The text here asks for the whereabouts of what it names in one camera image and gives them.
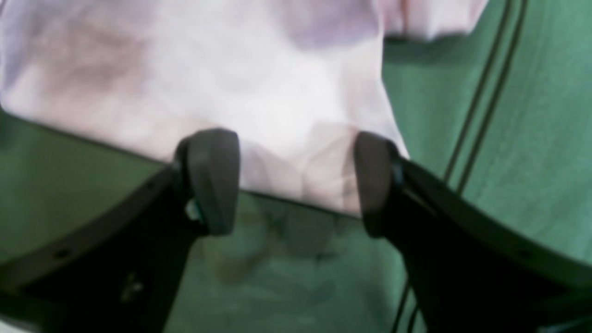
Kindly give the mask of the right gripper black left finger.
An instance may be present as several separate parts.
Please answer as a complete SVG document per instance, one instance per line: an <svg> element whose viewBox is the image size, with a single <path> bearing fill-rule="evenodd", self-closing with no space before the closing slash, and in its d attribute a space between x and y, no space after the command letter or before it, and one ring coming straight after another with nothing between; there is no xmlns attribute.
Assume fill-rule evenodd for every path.
<svg viewBox="0 0 592 333"><path fill-rule="evenodd" d="M1 266L1 323L18 333L161 333L191 246L234 228L234 131L198 131L105 215Z"/></svg>

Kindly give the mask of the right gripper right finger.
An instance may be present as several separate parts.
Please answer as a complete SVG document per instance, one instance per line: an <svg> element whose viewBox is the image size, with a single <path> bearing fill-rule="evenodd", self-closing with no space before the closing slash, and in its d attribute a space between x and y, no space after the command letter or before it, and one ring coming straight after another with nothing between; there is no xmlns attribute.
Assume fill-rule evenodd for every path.
<svg viewBox="0 0 592 333"><path fill-rule="evenodd" d="M592 271L484 215L388 139L354 143L362 221L402 255L430 333L589 333Z"/></svg>

